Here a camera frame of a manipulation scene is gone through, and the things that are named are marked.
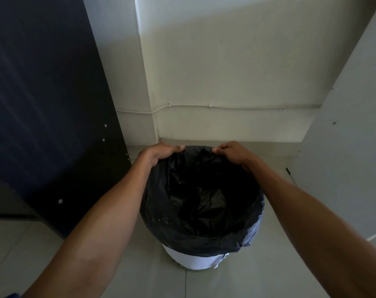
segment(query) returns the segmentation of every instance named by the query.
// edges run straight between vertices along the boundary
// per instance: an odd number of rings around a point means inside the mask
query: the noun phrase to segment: person's right arm
[[[376,248],[238,142],[213,152],[250,170],[296,251],[331,297],[376,297]]]

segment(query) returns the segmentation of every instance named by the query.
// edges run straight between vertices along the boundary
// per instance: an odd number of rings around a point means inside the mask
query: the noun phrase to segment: plastic liner
[[[250,245],[264,210],[264,194],[241,166],[211,147],[187,146],[151,170],[141,216],[165,246],[210,257]]]

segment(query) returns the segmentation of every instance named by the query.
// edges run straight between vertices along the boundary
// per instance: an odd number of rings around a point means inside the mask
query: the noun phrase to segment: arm
[[[141,198],[158,159],[184,146],[153,145],[83,217],[24,298],[97,298],[107,288],[130,240]]]
[[[376,248],[237,142],[213,149],[254,175],[291,243],[332,297],[376,297]]]

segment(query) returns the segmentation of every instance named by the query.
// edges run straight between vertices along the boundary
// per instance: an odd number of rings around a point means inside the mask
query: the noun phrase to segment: cable
[[[285,110],[285,109],[317,109],[320,108],[321,105],[279,105],[279,106],[215,106],[212,104],[209,105],[172,105],[170,103],[161,106],[151,112],[138,112],[138,111],[129,111],[129,110],[121,110],[116,109],[117,112],[120,113],[131,113],[131,114],[144,114],[144,115],[150,115],[154,114],[157,111],[160,111],[164,108],[170,108],[170,107],[183,107],[183,106],[189,106],[189,107],[201,107],[201,108],[217,108],[217,109],[229,109],[229,110]]]

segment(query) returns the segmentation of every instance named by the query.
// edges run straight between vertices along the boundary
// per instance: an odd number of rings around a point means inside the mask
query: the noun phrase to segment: person's left hand
[[[154,167],[158,160],[170,157],[173,153],[181,152],[185,149],[185,145],[181,146],[171,146],[164,142],[147,147],[145,150],[140,152],[140,156],[147,156],[150,160],[151,166]]]

